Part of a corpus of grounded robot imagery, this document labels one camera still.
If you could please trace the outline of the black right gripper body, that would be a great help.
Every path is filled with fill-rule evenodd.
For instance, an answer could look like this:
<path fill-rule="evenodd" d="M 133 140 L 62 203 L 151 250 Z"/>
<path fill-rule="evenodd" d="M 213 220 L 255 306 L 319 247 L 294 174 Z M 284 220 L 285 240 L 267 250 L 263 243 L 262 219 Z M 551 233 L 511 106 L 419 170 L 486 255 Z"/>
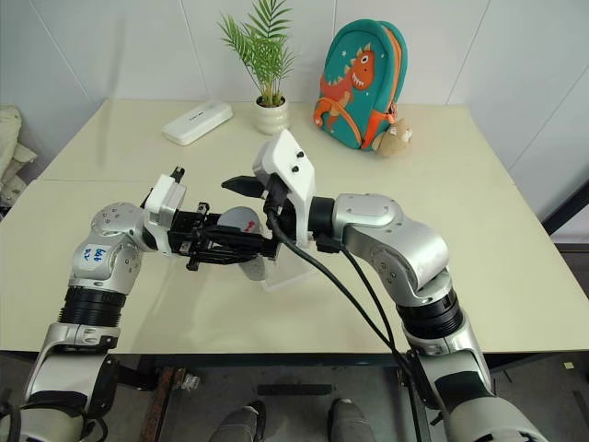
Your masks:
<path fill-rule="evenodd" d="M 295 233 L 296 213 L 288 199 L 289 189 L 280 177 L 270 177 L 265 184 L 265 203 L 263 211 L 267 215 L 274 212 L 284 233 Z"/>

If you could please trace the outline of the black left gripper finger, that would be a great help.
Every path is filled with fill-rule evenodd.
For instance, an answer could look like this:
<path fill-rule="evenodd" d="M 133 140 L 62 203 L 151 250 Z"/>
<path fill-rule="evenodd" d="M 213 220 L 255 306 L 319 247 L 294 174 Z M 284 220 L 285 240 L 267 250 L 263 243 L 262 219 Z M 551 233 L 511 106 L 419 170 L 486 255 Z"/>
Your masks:
<path fill-rule="evenodd" d="M 216 265 L 237 264 L 244 273 L 265 273 L 266 259 L 275 259 L 279 246 L 275 243 L 261 246 L 215 245 L 197 253 L 198 263 Z"/>
<path fill-rule="evenodd" d="M 204 229 L 206 237 L 215 243 L 271 243 L 271 238 L 261 234 L 241 231 L 237 227 L 210 225 Z"/>

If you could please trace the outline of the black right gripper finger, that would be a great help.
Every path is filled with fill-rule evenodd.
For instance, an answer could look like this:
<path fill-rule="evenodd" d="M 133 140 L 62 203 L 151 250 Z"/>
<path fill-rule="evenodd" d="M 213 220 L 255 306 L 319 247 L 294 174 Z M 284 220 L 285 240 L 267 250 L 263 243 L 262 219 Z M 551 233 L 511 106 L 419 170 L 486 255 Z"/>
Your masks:
<path fill-rule="evenodd" d="M 253 176 L 237 176 L 231 179 L 225 180 L 221 184 L 223 189 L 231 192 L 238 193 L 240 195 L 261 199 L 264 193 L 264 185 L 256 177 Z"/>

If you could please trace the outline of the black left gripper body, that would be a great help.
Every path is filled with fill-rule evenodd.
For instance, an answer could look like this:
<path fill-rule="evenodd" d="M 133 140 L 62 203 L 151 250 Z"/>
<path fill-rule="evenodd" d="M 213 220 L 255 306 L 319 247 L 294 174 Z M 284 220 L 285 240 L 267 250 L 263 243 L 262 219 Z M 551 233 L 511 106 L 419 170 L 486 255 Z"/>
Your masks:
<path fill-rule="evenodd" d="M 198 271 L 201 253 L 211 247 L 206 232 L 206 218 L 210 205 L 199 202 L 195 212 L 177 211 L 167 233 L 168 244 L 175 256 L 187 257 L 186 268 Z"/>

